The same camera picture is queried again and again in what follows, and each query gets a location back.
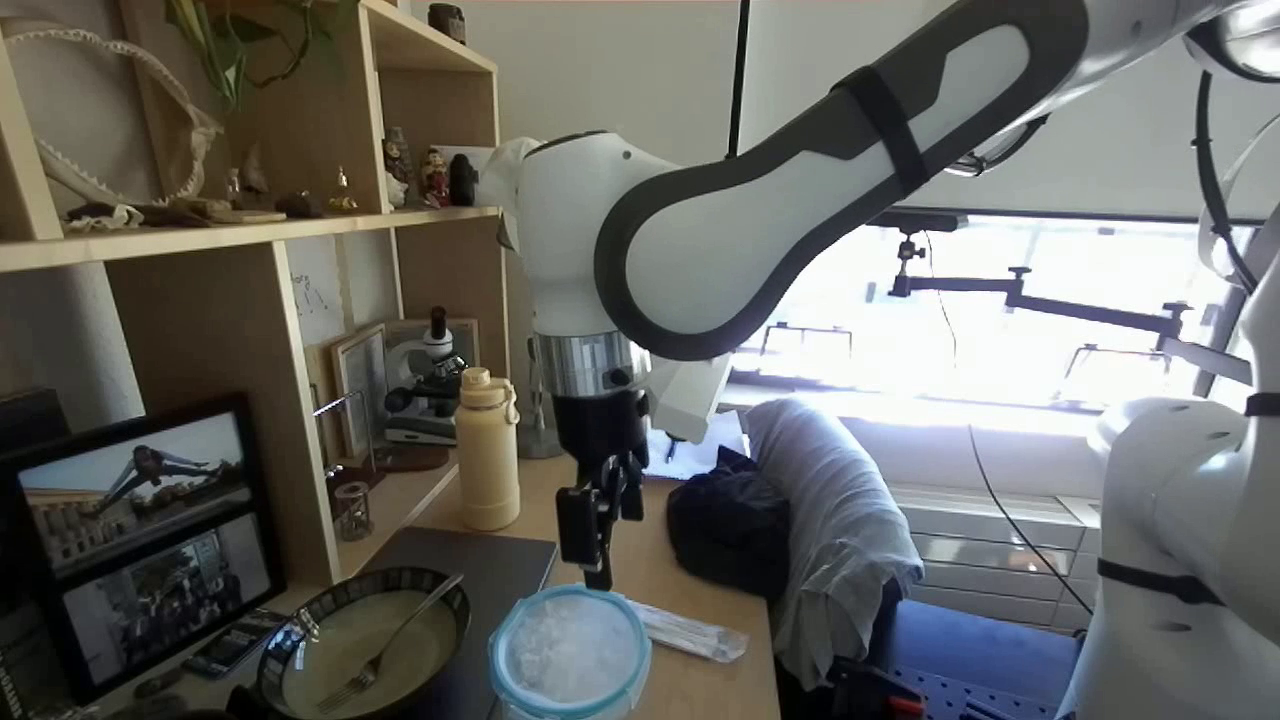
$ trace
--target desk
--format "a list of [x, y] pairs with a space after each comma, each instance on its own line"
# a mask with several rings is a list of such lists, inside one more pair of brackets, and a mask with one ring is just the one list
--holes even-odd
[[[555, 542], [555, 488], [573, 486], [573, 459], [526, 459], [520, 463], [520, 521], [499, 537]], [[777, 720], [777, 680], [773, 680], [773, 632], [763, 602], [731, 588], [703, 584], [690, 576], [670, 546], [665, 507], [678, 486], [646, 486], [646, 524], [622, 521], [612, 530], [612, 584], [615, 591], [659, 603], [670, 614], [726, 623], [747, 632], [747, 657], [735, 664], [712, 664], [701, 657], [652, 647], [652, 676], [635, 720], [694, 720], [694, 717], [731, 717], [731, 720]], [[441, 499], [415, 521], [422, 530], [461, 530], [456, 524], [461, 486], [448, 486]], [[578, 564], [552, 564], [550, 584], [581, 584]]]

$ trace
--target wooden table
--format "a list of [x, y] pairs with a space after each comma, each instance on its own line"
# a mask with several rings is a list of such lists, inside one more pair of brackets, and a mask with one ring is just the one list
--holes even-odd
[[[555, 542], [555, 488], [573, 486], [573, 459], [526, 459], [520, 463], [520, 521], [499, 537]], [[686, 717], [731, 717], [731, 720], [777, 720], [777, 680], [773, 680], [773, 638], [763, 602], [731, 588], [703, 584], [690, 576], [670, 546], [665, 507], [678, 486], [646, 486], [646, 524], [622, 521], [612, 530], [612, 584], [615, 591], [747, 632], [747, 657], [735, 664], [712, 664], [701, 657], [652, 647], [652, 676], [635, 720], [686, 720]], [[461, 530], [456, 524], [461, 480], [451, 480], [441, 499], [415, 521], [422, 530]], [[552, 570], [552, 584], [581, 584], [578, 564]]]

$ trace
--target bowl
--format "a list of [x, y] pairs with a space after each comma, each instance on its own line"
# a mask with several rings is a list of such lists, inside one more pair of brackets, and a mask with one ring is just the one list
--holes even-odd
[[489, 638], [508, 720], [622, 720], [642, 703], [648, 664], [631, 603], [578, 584], [520, 602]]
[[[474, 619], [464, 584], [443, 591], [434, 608], [422, 608], [443, 579], [448, 572], [437, 570], [385, 570], [309, 602], [265, 643], [258, 674], [261, 703], [277, 717], [309, 720], [375, 720], [412, 707], [456, 660]], [[373, 683], [354, 683], [382, 647], [382, 676]]]

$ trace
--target plate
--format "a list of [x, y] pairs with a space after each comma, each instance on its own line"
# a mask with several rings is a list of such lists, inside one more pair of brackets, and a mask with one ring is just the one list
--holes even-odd
[[[258, 676], [261, 702], [280, 717], [354, 720], [403, 712], [456, 660], [474, 619], [464, 584], [422, 608], [443, 579], [437, 570], [385, 570], [322, 591], [269, 642]], [[409, 615], [412, 623], [385, 654], [382, 680], [354, 688], [366, 660]]]

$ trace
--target picture on screen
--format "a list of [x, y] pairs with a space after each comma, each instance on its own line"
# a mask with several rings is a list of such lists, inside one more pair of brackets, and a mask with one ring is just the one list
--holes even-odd
[[236, 413], [22, 467], [56, 579], [251, 503]]
[[65, 591], [65, 614], [91, 683], [150, 668], [205, 629], [272, 591], [251, 517], [160, 550]]

